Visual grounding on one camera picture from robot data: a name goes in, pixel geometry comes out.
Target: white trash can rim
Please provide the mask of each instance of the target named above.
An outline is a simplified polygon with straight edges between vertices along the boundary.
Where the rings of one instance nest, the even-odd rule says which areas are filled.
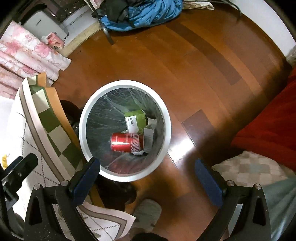
[[[160,165],[160,163],[162,162],[162,160],[164,159],[168,151],[172,129],[171,129],[171,121],[170,121],[168,109],[165,106],[163,100],[159,97],[159,95],[153,89],[151,89],[150,87],[142,83],[131,81],[131,80],[118,80],[118,81],[111,82],[101,87],[100,89],[98,89],[90,97],[90,99],[87,101],[86,105],[84,106],[81,114],[81,118],[79,122],[79,141],[80,141],[82,152],[87,161],[89,161],[93,157],[93,155],[89,150],[87,140],[86,140],[86,123],[87,123],[87,119],[90,114],[90,111],[99,98],[101,98],[102,96],[104,96],[105,94],[107,94],[112,90],[116,90],[120,88],[137,89],[147,94],[158,106],[165,125],[165,128],[164,128],[165,133],[164,133],[162,147],[156,159],[145,169],[133,174],[118,174],[118,173],[109,171],[101,166],[100,174],[102,176],[114,181],[131,182],[131,181],[139,180],[149,175]]]

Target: red soda can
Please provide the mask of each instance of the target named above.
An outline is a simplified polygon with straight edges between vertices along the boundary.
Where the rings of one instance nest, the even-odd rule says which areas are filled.
[[[113,133],[110,139],[112,151],[140,152],[143,144],[143,136],[134,133]]]

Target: red blanket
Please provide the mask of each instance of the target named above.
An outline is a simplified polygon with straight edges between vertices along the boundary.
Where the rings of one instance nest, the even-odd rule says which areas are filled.
[[[231,144],[296,171],[296,68],[287,87],[236,134]]]

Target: pink floral fabric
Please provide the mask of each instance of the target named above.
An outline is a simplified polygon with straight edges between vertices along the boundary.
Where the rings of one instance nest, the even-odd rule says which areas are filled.
[[[46,72],[56,81],[71,60],[12,21],[0,39],[0,95],[14,99],[22,80]]]

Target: plastic trash bag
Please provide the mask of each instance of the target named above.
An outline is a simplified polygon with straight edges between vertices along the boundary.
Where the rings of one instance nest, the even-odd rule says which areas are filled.
[[[127,129],[124,113],[140,109],[145,111],[146,117],[157,120],[151,152],[135,156],[111,151],[111,135]],[[157,104],[136,89],[116,89],[102,96],[91,109],[86,123],[90,152],[100,160],[102,167],[115,173],[132,174],[148,167],[156,159],[163,139],[164,123]]]

